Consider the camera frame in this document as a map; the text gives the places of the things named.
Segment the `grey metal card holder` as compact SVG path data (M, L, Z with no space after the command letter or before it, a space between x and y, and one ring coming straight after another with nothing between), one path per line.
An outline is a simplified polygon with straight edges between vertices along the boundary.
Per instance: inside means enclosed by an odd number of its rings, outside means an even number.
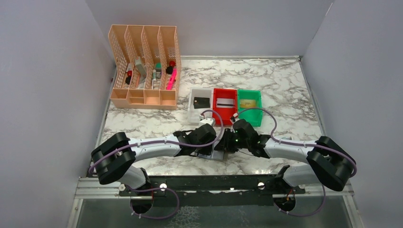
M203 158L207 160L216 160L223 161L225 152L223 150L216 150L215 148L218 146L218 142L214 144L204 147L196 152L196 157Z

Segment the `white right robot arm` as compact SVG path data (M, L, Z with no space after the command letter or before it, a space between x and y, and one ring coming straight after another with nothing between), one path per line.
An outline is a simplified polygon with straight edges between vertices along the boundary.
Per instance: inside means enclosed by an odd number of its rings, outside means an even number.
M281 170L279 177L284 186L321 183L331 190L342 191L349 178L356 174L355 160L327 136L321 136L316 141L279 139L259 134L244 119L225 129L214 149L223 152L247 149L255 157L301 162L300 166Z

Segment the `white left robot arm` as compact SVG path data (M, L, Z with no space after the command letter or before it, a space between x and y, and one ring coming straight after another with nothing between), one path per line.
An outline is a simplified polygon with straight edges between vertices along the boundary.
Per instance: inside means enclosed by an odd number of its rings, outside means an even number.
M189 156L215 144L221 136L222 132L217 133L208 123L159 138L134 139L118 132L91 152L93 164L88 172L96 173L101 185L118 181L138 189L147 184L147 174L142 168L132 167L134 162Z

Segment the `white plastic bin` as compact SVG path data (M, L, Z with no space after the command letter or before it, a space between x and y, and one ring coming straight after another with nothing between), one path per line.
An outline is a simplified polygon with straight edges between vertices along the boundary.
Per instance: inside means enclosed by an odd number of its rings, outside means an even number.
M199 122L200 113L212 109L213 88L191 87L189 92L188 123L195 125Z

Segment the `peach plastic desk organizer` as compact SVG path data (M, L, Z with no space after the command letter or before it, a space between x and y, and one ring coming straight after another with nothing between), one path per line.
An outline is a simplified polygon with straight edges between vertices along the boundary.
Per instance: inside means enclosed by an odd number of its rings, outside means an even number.
M176 26L112 25L108 39L117 74L117 108L175 110L181 77Z

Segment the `red plastic bin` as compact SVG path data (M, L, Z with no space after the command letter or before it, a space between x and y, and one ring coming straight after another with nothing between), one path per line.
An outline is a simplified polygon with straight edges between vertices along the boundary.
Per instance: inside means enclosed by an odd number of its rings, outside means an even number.
M231 118L238 112L237 90L214 88L212 107L220 115L224 125L231 125Z

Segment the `green plastic bin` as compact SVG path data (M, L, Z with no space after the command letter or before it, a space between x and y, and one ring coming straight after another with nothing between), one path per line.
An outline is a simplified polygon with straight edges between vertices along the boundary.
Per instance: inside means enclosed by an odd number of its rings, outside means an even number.
M257 90L237 90L238 118L245 119L254 127L260 127L263 113L256 108L262 108L261 92Z

